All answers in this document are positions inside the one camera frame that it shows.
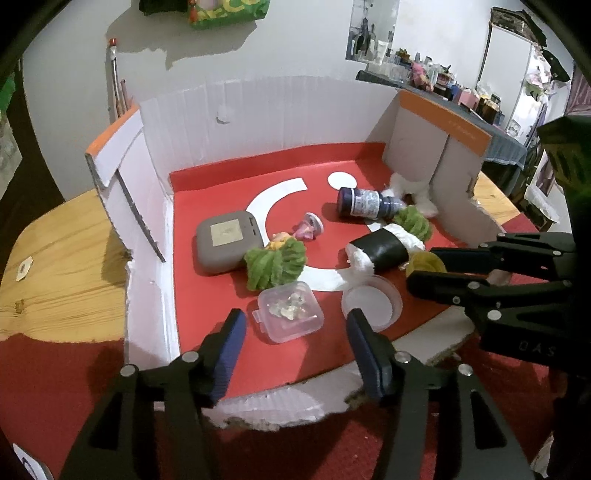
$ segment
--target gray tablecloth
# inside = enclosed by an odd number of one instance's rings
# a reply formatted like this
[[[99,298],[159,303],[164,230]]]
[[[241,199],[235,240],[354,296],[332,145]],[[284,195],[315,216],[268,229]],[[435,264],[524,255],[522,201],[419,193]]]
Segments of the gray tablecloth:
[[[523,170],[525,167],[525,158],[527,156],[527,149],[521,145],[515,138],[510,137],[507,135],[503,130],[486,123],[484,120],[481,120],[480,117],[474,115],[473,113],[467,112],[461,106],[449,102],[443,99],[440,95],[436,93],[430,92],[423,92],[422,90],[418,90],[410,85],[405,85],[398,82],[393,82],[389,80],[389,78],[378,75],[371,72],[365,72],[361,70],[357,74],[357,80],[361,80],[363,82],[371,82],[371,83],[380,83],[382,85],[389,85],[396,88],[402,88],[405,90],[409,90],[412,93],[416,93],[421,95],[425,98],[428,98],[432,102],[438,103],[439,105],[451,110],[454,113],[464,117],[465,119],[469,120],[473,124],[477,125],[482,130],[486,131],[491,137],[491,144],[486,151],[485,160],[495,162],[501,165],[512,165],[518,167],[520,170]]]

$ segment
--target yellow round object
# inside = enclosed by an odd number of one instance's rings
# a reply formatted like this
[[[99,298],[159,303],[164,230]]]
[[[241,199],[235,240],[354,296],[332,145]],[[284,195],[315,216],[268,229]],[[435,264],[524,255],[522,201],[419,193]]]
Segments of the yellow round object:
[[[406,267],[406,276],[409,277],[415,270],[440,273],[447,272],[441,258],[431,252],[417,252],[412,254]]]

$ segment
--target orange cardboard edge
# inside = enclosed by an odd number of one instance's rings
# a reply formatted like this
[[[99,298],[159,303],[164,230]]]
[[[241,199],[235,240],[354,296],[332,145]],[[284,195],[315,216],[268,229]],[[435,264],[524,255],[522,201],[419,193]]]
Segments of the orange cardboard edge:
[[[416,93],[401,90],[398,93],[400,106],[424,118],[458,142],[467,146],[479,157],[484,156],[491,136],[460,115]]]
[[[124,115],[120,116],[115,122],[110,124],[104,132],[96,137],[86,149],[86,153],[95,159],[106,143],[113,137],[113,135],[115,135],[117,130],[119,130],[121,126],[138,110],[138,104],[134,103]]]

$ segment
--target white plush toy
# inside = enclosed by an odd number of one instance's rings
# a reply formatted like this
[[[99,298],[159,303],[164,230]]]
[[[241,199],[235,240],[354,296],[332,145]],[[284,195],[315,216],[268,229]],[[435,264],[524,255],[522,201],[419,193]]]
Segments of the white plush toy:
[[[439,210],[431,201],[429,194],[429,180],[409,181],[398,173],[392,173],[390,187],[382,192],[385,197],[403,198],[406,194],[413,197],[415,207],[425,218],[437,216]]]

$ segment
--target red carpet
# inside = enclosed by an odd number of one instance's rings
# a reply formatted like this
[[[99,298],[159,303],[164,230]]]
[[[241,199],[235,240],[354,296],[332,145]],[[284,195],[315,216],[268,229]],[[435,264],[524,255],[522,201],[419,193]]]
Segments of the red carpet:
[[[522,215],[505,226],[532,231]],[[57,344],[17,335],[0,342],[0,426],[7,438],[44,461],[57,478],[93,404],[121,367],[122,350],[122,341]],[[483,352],[476,338],[459,354],[531,459],[553,418],[547,368]],[[314,425],[268,433],[215,431],[211,438],[223,479],[370,479],[386,421],[386,413],[370,404]],[[432,478],[435,448],[433,424],[421,480]]]

